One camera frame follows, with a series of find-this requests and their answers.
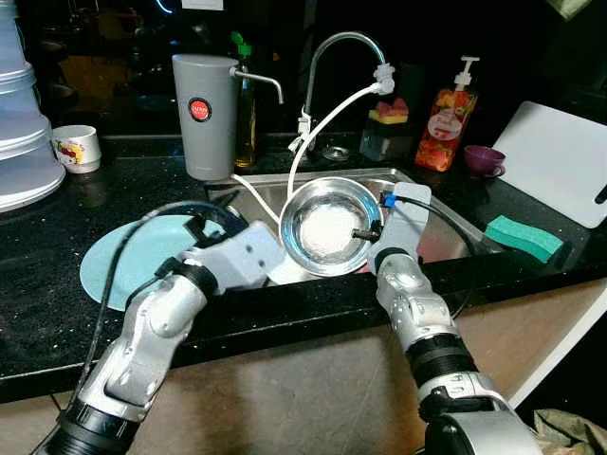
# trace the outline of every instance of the orange soap bottle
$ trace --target orange soap bottle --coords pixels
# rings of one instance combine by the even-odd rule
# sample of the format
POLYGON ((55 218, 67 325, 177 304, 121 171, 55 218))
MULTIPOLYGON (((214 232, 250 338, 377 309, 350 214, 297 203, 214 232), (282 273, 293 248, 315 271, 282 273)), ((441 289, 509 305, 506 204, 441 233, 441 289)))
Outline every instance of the orange soap bottle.
POLYGON ((466 86, 472 81, 469 73, 472 62, 480 59, 463 56, 462 60, 466 62, 466 67, 455 76, 455 90, 438 92, 415 155, 415 164, 442 173, 451 167, 455 151, 476 105, 476 94, 466 90, 466 86))

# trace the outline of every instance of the cloth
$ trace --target cloth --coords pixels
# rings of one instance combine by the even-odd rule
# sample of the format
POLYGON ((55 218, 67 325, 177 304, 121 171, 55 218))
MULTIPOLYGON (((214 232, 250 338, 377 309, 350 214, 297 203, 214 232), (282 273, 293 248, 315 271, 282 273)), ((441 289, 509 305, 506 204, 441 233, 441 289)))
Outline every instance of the cloth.
POLYGON ((539 409, 533 420, 544 455, 607 453, 607 430, 587 419, 562 410, 539 409))
POLYGON ((565 18, 570 20, 590 4, 592 0, 546 0, 552 8, 565 18))

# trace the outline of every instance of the white hose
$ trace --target white hose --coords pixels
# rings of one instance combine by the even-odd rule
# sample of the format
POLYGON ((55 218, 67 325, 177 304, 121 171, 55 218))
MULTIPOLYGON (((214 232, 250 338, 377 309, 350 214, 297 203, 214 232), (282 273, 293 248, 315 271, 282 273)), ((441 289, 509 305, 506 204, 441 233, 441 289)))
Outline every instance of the white hose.
POLYGON ((262 206, 262 209, 264 209, 266 211, 266 213, 269 215, 269 217, 274 221, 274 223, 276 223, 277 225, 280 224, 280 218, 278 217, 278 215, 276 213, 274 213, 274 210, 272 210, 270 208, 270 206, 264 200, 264 198, 262 197, 262 195, 259 192, 257 192, 257 190, 255 190, 255 188, 247 180, 245 180, 240 175, 236 175, 235 173, 233 173, 230 176, 230 178, 232 180, 236 180, 243 187, 245 187, 247 190, 249 190, 250 193, 253 195, 253 197, 255 199, 257 199, 257 202, 259 202, 259 205, 262 206))
POLYGON ((291 170, 288 173, 288 181, 286 183, 286 202, 293 196, 293 185, 295 183, 295 172, 297 171, 297 167, 302 160, 302 156, 304 156, 305 151, 307 150, 310 142, 314 140, 314 137, 333 119, 339 114, 343 109, 345 109, 348 105, 352 104, 357 99, 364 97, 368 93, 376 93, 381 88, 379 82, 374 82, 368 87, 365 87, 359 90, 357 93, 351 95, 346 98, 343 102, 341 102, 335 109, 333 109, 328 116, 322 119, 322 121, 316 125, 316 128, 312 130, 312 132, 308 135, 305 141, 300 146, 300 149, 295 154, 295 158, 293 158, 293 164, 291 164, 291 170))

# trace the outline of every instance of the white cutting board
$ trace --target white cutting board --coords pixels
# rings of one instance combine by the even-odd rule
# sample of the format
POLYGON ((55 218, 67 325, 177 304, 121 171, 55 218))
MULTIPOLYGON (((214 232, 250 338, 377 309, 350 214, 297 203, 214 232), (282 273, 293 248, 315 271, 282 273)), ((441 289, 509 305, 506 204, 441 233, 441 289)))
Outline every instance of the white cutting board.
POLYGON ((510 185, 587 228, 607 216, 595 202, 607 185, 607 126, 524 101, 493 148, 510 185))

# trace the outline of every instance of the robotic arm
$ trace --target robotic arm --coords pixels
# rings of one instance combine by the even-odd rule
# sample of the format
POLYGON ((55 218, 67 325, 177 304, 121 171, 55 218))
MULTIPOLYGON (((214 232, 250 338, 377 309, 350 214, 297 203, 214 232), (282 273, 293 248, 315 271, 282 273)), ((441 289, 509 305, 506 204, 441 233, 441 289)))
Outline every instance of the robotic arm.
POLYGON ((533 435, 491 380, 479 373, 445 301, 432 291, 416 249, 428 212, 397 200, 430 204, 430 189, 395 185, 395 204, 368 262, 377 301, 406 353, 426 429, 427 455, 541 455, 533 435))
POLYGON ((121 335, 107 348, 73 405, 34 455, 120 455, 154 403, 177 346, 213 293, 259 287, 284 251, 263 223, 177 257, 171 275, 128 307, 121 335))
MULTIPOLYGON (((394 206, 367 259, 377 276, 377 300, 390 316, 418 387, 419 413, 429 424, 425 453, 541 455, 530 431, 478 372, 449 307, 418 265, 416 249, 428 212, 398 196, 429 204, 431 192, 421 185, 395 185, 394 206)), ((135 297, 120 337, 32 454, 125 454, 206 296, 261 285, 283 257, 258 222, 218 245, 180 253, 158 290, 135 297)))

